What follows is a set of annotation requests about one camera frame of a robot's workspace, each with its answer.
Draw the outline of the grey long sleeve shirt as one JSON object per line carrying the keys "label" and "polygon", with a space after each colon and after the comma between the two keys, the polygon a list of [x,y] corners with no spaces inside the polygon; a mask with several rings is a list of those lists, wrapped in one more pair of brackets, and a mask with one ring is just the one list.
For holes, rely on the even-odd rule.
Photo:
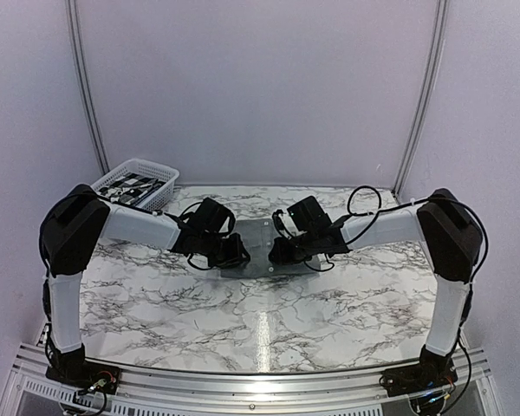
{"label": "grey long sleeve shirt", "polygon": [[315,274],[315,271],[303,263],[292,265],[278,265],[269,260],[269,253],[273,248],[274,240],[278,237],[272,222],[264,219],[238,220],[235,225],[250,255],[250,261],[236,268],[220,271],[222,278],[230,279],[259,279],[279,278],[286,276],[306,276]]}

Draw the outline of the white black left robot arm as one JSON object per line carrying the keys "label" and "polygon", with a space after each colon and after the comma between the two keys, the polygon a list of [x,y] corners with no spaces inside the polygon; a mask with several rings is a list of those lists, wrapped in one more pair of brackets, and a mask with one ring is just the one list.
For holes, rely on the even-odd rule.
{"label": "white black left robot arm", "polygon": [[100,239],[144,244],[187,259],[202,256],[209,269],[224,270],[250,261],[235,223],[233,212],[212,198],[175,216],[111,202],[79,184],[57,202],[40,226],[39,252],[49,296],[49,347],[62,356],[60,374],[75,386],[92,378],[91,365],[78,355],[83,352],[79,296],[82,274]]}

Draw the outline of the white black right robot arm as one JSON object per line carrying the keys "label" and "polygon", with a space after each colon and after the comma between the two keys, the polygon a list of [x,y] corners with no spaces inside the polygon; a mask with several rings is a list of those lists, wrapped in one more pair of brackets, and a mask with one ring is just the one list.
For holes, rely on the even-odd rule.
{"label": "white black right robot arm", "polygon": [[277,265],[305,263],[318,255],[332,257],[368,246],[403,241],[422,243],[437,281],[432,323],[424,349],[428,355],[412,370],[412,380],[429,388],[445,375],[441,357],[455,348],[468,313],[471,285],[484,259],[484,227],[471,208],[448,189],[387,209],[349,212],[331,220],[313,197],[288,208],[298,235],[287,237],[276,223],[268,259]]}

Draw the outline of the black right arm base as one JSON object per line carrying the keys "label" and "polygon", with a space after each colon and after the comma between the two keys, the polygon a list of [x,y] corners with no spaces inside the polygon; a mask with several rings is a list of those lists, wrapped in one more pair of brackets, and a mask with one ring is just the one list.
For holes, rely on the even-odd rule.
{"label": "black right arm base", "polygon": [[440,355],[424,345],[417,363],[384,370],[379,379],[380,386],[389,397],[450,386],[458,380],[452,354],[453,349]]}

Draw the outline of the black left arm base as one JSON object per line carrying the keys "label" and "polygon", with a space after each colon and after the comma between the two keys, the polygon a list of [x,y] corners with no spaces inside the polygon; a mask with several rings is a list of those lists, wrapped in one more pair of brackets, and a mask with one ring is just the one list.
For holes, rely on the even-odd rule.
{"label": "black left arm base", "polygon": [[106,394],[115,394],[120,381],[120,368],[107,364],[88,361],[84,345],[62,353],[52,346],[45,348],[45,355],[49,361],[46,377],[72,387],[88,390],[99,381],[105,384],[97,388]]}

